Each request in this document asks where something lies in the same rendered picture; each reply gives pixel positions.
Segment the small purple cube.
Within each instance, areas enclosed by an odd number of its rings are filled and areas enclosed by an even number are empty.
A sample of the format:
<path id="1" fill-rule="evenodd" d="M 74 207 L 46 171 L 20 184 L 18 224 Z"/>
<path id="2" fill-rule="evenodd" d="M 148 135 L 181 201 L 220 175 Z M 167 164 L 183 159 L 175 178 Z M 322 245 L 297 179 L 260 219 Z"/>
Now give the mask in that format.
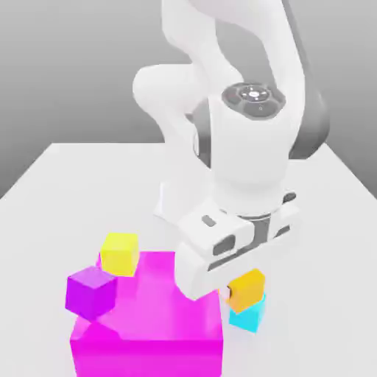
<path id="1" fill-rule="evenodd" d="M 117 277 L 99 267 L 87 267 L 68 276 L 65 308 L 92 322 L 114 308 L 117 288 Z"/>

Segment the small orange cube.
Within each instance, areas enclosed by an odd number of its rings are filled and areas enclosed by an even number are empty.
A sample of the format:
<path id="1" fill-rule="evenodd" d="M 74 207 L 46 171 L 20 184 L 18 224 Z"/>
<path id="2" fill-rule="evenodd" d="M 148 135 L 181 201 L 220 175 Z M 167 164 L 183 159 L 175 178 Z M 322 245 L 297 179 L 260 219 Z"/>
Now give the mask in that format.
<path id="1" fill-rule="evenodd" d="M 253 269 L 228 284 L 230 297 L 228 305 L 236 313 L 248 309 L 262 300 L 265 276 L 259 269 Z"/>

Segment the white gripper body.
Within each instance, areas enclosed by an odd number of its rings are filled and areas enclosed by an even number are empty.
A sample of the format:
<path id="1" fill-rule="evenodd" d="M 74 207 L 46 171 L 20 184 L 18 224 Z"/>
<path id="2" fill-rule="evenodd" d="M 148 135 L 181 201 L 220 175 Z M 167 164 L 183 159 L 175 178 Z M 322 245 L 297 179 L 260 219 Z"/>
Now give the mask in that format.
<path id="1" fill-rule="evenodd" d="M 177 224 L 175 283 L 198 300 L 249 272 L 276 251 L 289 248 L 300 210 L 283 205 L 260 219 L 242 219 L 215 205 L 199 205 Z"/>

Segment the small yellow cube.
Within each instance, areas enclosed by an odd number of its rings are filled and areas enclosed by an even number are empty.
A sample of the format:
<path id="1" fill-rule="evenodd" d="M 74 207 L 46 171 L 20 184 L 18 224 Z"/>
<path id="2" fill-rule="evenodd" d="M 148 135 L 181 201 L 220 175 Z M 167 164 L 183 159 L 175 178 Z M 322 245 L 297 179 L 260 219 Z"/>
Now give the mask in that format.
<path id="1" fill-rule="evenodd" d="M 109 233 L 100 250 L 102 269 L 112 275 L 133 277 L 139 260 L 136 233 Z"/>

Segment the large magenta box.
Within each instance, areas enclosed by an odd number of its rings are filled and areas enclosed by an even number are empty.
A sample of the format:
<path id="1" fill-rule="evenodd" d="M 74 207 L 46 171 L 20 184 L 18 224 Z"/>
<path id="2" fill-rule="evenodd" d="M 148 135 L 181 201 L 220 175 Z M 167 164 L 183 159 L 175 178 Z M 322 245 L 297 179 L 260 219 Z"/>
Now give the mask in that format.
<path id="1" fill-rule="evenodd" d="M 70 345 L 77 377 L 221 377 L 219 297 L 185 297 L 172 251 L 142 252 L 135 275 L 120 278 L 114 308 L 77 318 Z"/>

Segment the small cyan cube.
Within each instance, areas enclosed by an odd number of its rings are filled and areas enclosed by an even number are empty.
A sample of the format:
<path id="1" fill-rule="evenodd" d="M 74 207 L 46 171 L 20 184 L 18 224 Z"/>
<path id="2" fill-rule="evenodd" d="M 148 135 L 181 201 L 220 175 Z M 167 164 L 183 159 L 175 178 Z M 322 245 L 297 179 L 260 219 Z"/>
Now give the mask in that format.
<path id="1" fill-rule="evenodd" d="M 230 309 L 229 323 L 240 329 L 256 333 L 264 316 L 265 302 L 266 295 L 263 295 L 260 301 L 238 314 Z"/>

